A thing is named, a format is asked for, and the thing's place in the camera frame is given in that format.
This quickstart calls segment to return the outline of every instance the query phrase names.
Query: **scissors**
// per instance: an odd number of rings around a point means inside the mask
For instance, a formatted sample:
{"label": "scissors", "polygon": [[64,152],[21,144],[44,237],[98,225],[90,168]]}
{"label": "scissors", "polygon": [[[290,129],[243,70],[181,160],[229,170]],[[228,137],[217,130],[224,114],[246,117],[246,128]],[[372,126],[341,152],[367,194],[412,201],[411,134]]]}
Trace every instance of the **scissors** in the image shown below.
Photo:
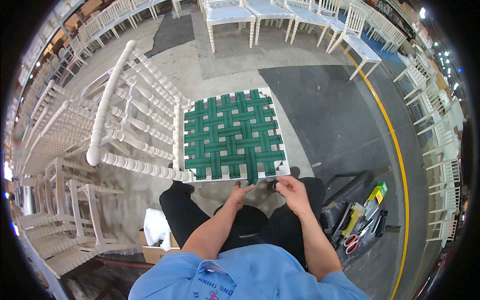
{"label": "scissors", "polygon": [[367,225],[365,225],[362,230],[360,231],[360,233],[357,235],[357,234],[351,234],[349,235],[349,237],[345,240],[344,242],[344,246],[346,247],[345,249],[345,253],[346,254],[350,254],[352,253],[358,246],[359,244],[359,240],[360,238],[365,235],[365,233],[367,233],[368,231],[368,227],[370,227],[370,225],[373,223],[373,219],[371,219]]}

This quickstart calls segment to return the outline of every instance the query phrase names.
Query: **yellow tool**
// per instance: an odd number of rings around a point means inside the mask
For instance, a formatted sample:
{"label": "yellow tool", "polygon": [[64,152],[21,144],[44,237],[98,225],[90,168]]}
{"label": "yellow tool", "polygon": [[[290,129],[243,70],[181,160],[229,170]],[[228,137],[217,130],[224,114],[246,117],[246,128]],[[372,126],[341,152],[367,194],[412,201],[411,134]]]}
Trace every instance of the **yellow tool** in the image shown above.
{"label": "yellow tool", "polygon": [[342,235],[344,239],[350,236],[353,228],[355,227],[355,224],[357,223],[357,220],[365,214],[365,207],[363,207],[359,203],[355,203],[350,208],[350,212],[348,214],[350,215],[350,221],[348,222],[347,227],[342,231]]}

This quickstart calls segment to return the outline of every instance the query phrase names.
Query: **green woven webbing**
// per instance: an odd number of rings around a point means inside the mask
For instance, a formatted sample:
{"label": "green woven webbing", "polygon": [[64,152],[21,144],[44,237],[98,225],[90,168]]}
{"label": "green woven webbing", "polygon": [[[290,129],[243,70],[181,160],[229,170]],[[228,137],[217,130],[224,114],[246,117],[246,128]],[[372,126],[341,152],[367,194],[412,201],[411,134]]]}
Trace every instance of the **green woven webbing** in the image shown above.
{"label": "green woven webbing", "polygon": [[[216,104],[216,98],[208,98],[207,107],[204,108],[203,100],[195,102],[195,110],[185,113],[184,130],[194,131],[184,135],[185,143],[194,143],[185,147],[185,155],[195,158],[185,159],[185,168],[196,169],[196,179],[206,178],[206,168],[210,167],[212,179],[222,178],[222,166],[228,166],[230,178],[240,177],[240,166],[246,164],[248,184],[256,184],[258,180],[257,163],[263,163],[265,175],[275,175],[274,162],[284,160],[283,150],[272,151],[271,145],[283,144],[280,135],[268,135],[269,130],[277,129],[276,120],[265,121],[265,118],[275,116],[272,108],[263,109],[263,105],[272,104],[270,97],[262,97],[258,90],[250,90],[250,99],[245,99],[243,92],[235,93],[234,102],[230,101],[230,95],[221,96],[221,104]],[[239,126],[234,126],[233,122],[240,122]],[[253,137],[252,133],[258,132],[258,137]],[[242,139],[235,139],[235,135],[242,135]],[[220,142],[219,138],[225,137],[225,141]],[[260,147],[261,152],[256,153],[255,147]],[[244,149],[244,154],[238,154],[238,149]],[[220,151],[226,151],[226,156],[221,156]],[[205,157],[205,153],[210,153],[210,157]]]}

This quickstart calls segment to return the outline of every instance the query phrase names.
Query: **dark gray floor section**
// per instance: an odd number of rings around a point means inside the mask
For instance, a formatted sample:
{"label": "dark gray floor section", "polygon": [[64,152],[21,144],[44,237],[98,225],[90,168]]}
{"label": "dark gray floor section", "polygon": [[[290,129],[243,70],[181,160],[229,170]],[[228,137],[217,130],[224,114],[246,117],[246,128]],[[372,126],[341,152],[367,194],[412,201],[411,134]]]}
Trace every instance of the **dark gray floor section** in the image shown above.
{"label": "dark gray floor section", "polygon": [[153,48],[145,53],[145,56],[150,58],[160,52],[183,45],[194,39],[192,16],[188,14],[172,19],[172,12],[167,12],[153,39]]}
{"label": "dark gray floor section", "polygon": [[[382,135],[360,96],[365,91],[360,92],[357,83],[348,80],[354,69],[301,66],[259,70],[285,110],[310,164],[322,163],[313,172],[324,182],[337,173],[398,165],[388,154],[390,136]],[[391,212],[388,224],[397,225],[398,206],[399,202],[403,206],[403,199],[398,199],[396,190],[402,187],[396,186],[392,172],[378,179],[389,188],[382,203]],[[327,197],[348,180],[336,180]],[[346,275],[373,299],[389,298],[396,281],[398,245],[398,234],[385,234],[366,255],[345,266]]]}

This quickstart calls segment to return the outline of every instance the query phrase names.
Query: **yellow floor line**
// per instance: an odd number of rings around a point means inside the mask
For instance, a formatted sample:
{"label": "yellow floor line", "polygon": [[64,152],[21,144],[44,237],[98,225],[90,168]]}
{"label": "yellow floor line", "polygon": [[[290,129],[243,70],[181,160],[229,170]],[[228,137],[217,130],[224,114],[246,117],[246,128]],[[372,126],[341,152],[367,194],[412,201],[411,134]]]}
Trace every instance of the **yellow floor line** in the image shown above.
{"label": "yellow floor line", "polygon": [[[342,45],[339,45],[340,48],[342,48],[343,51],[345,51],[345,48],[343,48]],[[347,53],[348,57],[353,61],[353,64],[355,65],[355,68],[358,68],[358,64],[355,62],[353,57]],[[395,135],[395,130],[393,129],[392,123],[390,122],[390,118],[387,115],[387,112],[385,111],[384,105],[380,101],[380,98],[378,97],[377,93],[373,89],[372,84],[370,81],[365,77],[365,74],[363,73],[362,70],[358,72],[367,84],[368,88],[373,94],[373,97],[377,101],[378,107],[380,108],[380,111],[382,112],[385,122],[387,123],[388,130],[390,131],[390,134],[392,135],[392,140],[393,144],[395,145],[395,150],[396,150],[396,155],[398,156],[398,164],[400,165],[400,173],[402,174],[402,181],[403,181],[403,194],[405,196],[405,241],[403,243],[403,253],[402,253],[402,262],[400,263],[400,271],[398,272],[398,278],[396,279],[395,283],[395,288],[393,290],[392,297],[390,300],[393,300],[395,297],[396,290],[398,289],[398,284],[400,283],[400,278],[402,277],[402,272],[403,272],[403,266],[405,265],[405,256],[407,255],[407,245],[408,245],[408,224],[409,224],[409,219],[410,219],[410,208],[408,204],[408,186],[407,186],[407,176],[405,175],[405,167],[403,166],[403,158],[402,158],[402,153],[400,152],[400,146],[398,145],[398,140],[396,139]]]}

